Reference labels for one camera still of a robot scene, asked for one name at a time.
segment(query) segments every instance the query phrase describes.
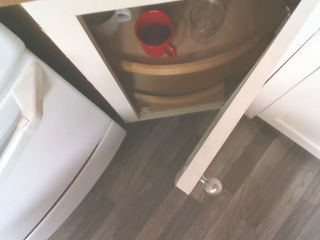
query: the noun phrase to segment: wooden shelf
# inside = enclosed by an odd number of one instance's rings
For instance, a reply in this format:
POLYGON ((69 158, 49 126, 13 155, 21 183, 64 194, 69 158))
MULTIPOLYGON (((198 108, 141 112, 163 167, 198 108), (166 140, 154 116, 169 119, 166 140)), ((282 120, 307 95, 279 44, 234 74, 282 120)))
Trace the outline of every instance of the wooden shelf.
POLYGON ((128 92, 128 95, 132 98, 133 103, 136 104, 139 109, 142 107, 149 107, 151 112, 179 109, 199 104, 223 102, 226 100, 225 84, 223 82, 210 89, 184 96, 163 97, 137 92, 128 92))
POLYGON ((120 67, 121 69, 137 74, 149 74, 149 75, 176 75, 176 74, 189 74, 199 72, 207 69, 211 69, 217 66, 221 66, 232 60, 240 57, 244 53, 252 49, 259 41, 259 38, 254 38, 246 41, 240 46, 237 46, 231 50, 225 51, 221 54, 208 57, 203 60, 197 60, 179 64, 169 65, 150 65, 137 62, 131 62, 126 60, 112 61, 113 65, 120 67))
MULTIPOLYGON (((192 25, 189 20, 194 1, 131 8, 131 20, 122 22, 112 36, 96 40, 108 61, 118 63, 115 66, 126 71, 159 75, 180 74, 186 73, 189 67, 187 64, 180 64, 195 62, 201 65, 200 61, 204 61, 210 68, 217 64, 215 58, 211 59, 213 56, 217 57, 241 46, 248 50, 248 45, 255 41, 256 36, 260 39, 261 35, 270 34, 284 18, 282 1, 228 1, 225 4, 224 22, 215 33, 214 40, 205 44, 198 43, 191 37, 192 25), (176 57, 153 57, 142 50, 135 35, 135 23, 142 13, 151 9, 162 10, 171 17, 174 25, 172 43, 177 49, 176 57)), ((197 69, 202 70, 197 66, 192 68, 193 71, 197 69)))

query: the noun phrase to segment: appliance handle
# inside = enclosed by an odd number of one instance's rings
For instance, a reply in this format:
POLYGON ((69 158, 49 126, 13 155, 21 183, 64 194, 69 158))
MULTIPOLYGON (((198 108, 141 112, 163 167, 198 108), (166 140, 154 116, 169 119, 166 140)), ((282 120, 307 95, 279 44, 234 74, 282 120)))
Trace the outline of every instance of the appliance handle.
POLYGON ((0 156, 0 188, 19 160, 43 116, 43 68, 36 62, 21 74, 12 95, 21 109, 21 118, 0 156))

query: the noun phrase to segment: kitchen floor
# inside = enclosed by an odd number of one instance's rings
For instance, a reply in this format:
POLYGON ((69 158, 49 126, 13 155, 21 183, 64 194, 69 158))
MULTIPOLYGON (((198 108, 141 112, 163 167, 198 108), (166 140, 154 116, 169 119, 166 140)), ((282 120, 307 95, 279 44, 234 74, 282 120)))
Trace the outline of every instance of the kitchen floor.
POLYGON ((320 161, 243 117, 191 195, 175 176, 217 110, 128 124, 116 156, 50 240, 319 240, 320 161))

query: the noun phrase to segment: drinking glass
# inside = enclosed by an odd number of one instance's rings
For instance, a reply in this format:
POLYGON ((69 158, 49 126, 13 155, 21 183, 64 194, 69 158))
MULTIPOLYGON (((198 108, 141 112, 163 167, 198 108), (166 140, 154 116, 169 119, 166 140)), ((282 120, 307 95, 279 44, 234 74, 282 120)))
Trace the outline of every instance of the drinking glass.
POLYGON ((198 43, 208 43, 225 19, 225 9, 218 0, 197 0, 190 11, 191 37, 198 43))

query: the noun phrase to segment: wood-effect floor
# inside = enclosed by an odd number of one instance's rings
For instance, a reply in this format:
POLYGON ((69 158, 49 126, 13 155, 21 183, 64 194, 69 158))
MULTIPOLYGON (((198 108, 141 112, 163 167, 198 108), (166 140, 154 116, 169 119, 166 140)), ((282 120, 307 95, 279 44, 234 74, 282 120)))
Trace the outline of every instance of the wood-effect floor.
POLYGON ((319 240, 320 161, 243 117, 190 195, 175 187, 217 111, 128 125, 112 162, 50 240, 319 240))

